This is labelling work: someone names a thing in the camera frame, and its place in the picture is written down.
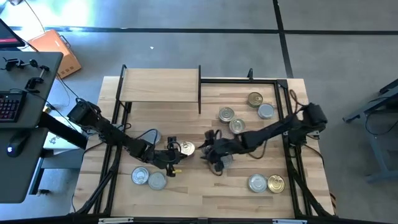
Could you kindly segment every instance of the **orange box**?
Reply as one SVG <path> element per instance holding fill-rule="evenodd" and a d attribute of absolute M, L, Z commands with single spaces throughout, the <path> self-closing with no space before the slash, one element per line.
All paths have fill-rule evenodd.
<path fill-rule="evenodd" d="M 70 44 L 64 36 L 59 35 L 57 31 L 49 30 L 44 34 L 31 39 L 29 43 L 38 51 L 63 53 L 61 65 L 58 69 L 58 73 L 61 78 L 67 77 L 73 72 L 81 69 L 79 61 L 69 49 Z"/>

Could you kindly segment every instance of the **monitor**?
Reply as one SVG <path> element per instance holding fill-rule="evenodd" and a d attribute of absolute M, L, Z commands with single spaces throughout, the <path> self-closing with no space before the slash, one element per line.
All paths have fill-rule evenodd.
<path fill-rule="evenodd" d="M 25 42 L 0 19 L 0 49 L 23 46 L 25 46 Z"/>

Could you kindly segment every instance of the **can lid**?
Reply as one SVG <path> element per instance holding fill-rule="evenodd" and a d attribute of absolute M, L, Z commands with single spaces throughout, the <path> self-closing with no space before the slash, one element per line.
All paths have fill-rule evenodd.
<path fill-rule="evenodd" d="M 152 190 L 162 190 L 166 183 L 166 177 L 161 172 L 154 172 L 149 176 L 148 184 Z"/>
<path fill-rule="evenodd" d="M 149 171 L 145 167 L 137 167 L 131 173 L 131 179 L 135 184 L 144 184 L 148 181 Z"/>
<path fill-rule="evenodd" d="M 258 114 L 262 119 L 269 119 L 274 115 L 274 107 L 265 103 L 259 107 Z"/>
<path fill-rule="evenodd" d="M 223 121 L 231 121 L 234 118 L 234 115 L 235 112 L 229 107 L 220 109 L 220 112 L 218 113 L 218 116 Z"/>
<path fill-rule="evenodd" d="M 261 174 L 253 174 L 249 178 L 249 187 L 256 193 L 261 193 L 267 189 L 267 179 Z"/>
<path fill-rule="evenodd" d="M 258 92 L 252 92 L 248 96 L 248 102 L 251 106 L 260 106 L 262 103 L 262 96 Z"/>
<path fill-rule="evenodd" d="M 245 129 L 246 125 L 242 119 L 236 118 L 229 122 L 229 128 L 234 134 L 239 134 Z"/>
<path fill-rule="evenodd" d="M 285 181 L 279 175 L 272 175 L 268 178 L 268 188 L 273 193 L 281 193 L 285 189 Z"/>
<path fill-rule="evenodd" d="M 190 141 L 181 143 L 181 153 L 190 156 L 195 151 L 195 145 Z"/>
<path fill-rule="evenodd" d="M 147 133 L 145 133 L 143 136 L 140 137 L 140 139 L 143 139 L 151 144 L 154 143 L 154 140 L 156 138 L 155 144 L 158 144 L 160 142 L 160 132 L 157 129 L 153 129 L 151 131 L 148 131 Z"/>
<path fill-rule="evenodd" d="M 224 164 L 224 169 L 228 169 L 231 166 L 233 160 L 234 157 L 231 154 L 221 157 L 221 161 Z"/>

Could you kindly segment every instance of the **wooden board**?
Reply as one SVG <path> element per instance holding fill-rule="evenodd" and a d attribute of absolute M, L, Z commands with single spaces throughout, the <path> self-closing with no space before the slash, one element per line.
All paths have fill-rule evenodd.
<path fill-rule="evenodd" d="M 198 69 L 128 68 L 120 100 L 197 102 Z"/>
<path fill-rule="evenodd" d="M 302 79 L 289 79 L 289 88 L 294 89 L 298 99 L 307 103 L 305 85 Z M 103 109 L 103 116 L 110 118 L 113 110 L 114 94 L 118 77 L 105 77 L 98 105 Z M 258 91 L 265 103 L 275 107 L 275 115 L 270 120 L 261 120 L 256 110 L 246 105 L 246 97 L 252 91 Z M 157 128 L 162 134 L 157 149 L 163 149 L 167 136 L 177 136 L 179 141 L 190 140 L 196 146 L 203 143 L 203 133 L 209 129 L 221 129 L 223 136 L 231 137 L 228 126 L 218 121 L 217 114 L 221 107 L 229 106 L 237 117 L 246 122 L 246 130 L 259 129 L 277 121 L 277 108 L 274 89 L 270 85 L 246 84 L 202 84 L 202 114 L 197 113 L 196 103 L 148 103 L 135 102 L 128 122 L 132 124 L 127 133 L 137 136 L 150 128 Z M 131 172 L 137 166 L 144 166 L 151 172 L 159 171 L 156 167 L 143 164 L 123 152 L 112 216 L 132 217 L 218 217 L 218 218 L 293 218 L 292 201 L 285 168 L 282 138 L 276 136 L 267 143 L 264 158 L 252 159 L 247 155 L 234 156 L 234 162 L 223 176 L 213 175 L 208 166 L 200 159 L 201 152 L 195 151 L 192 158 L 176 165 L 182 173 L 167 178 L 164 190 L 154 191 L 148 185 L 135 185 L 131 181 Z M 90 139 L 88 147 L 98 142 Z M 319 150 L 315 140 L 308 144 Z M 80 208 L 92 194 L 98 180 L 104 156 L 105 146 L 86 153 L 75 191 L 74 203 Z M 311 150 L 303 147 L 302 159 L 308 188 L 313 192 L 324 209 L 333 213 L 328 184 L 322 160 Z M 252 174 L 281 175 L 286 188 L 281 194 L 270 191 L 253 193 L 247 188 L 248 177 Z M 302 193 L 297 187 L 300 207 L 303 209 Z"/>

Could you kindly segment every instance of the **computer keyboard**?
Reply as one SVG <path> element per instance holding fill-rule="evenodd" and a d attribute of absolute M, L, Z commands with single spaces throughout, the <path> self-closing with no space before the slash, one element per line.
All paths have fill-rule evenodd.
<path fill-rule="evenodd" d="M 0 91 L 0 123 L 17 122 L 25 98 L 25 91 Z"/>

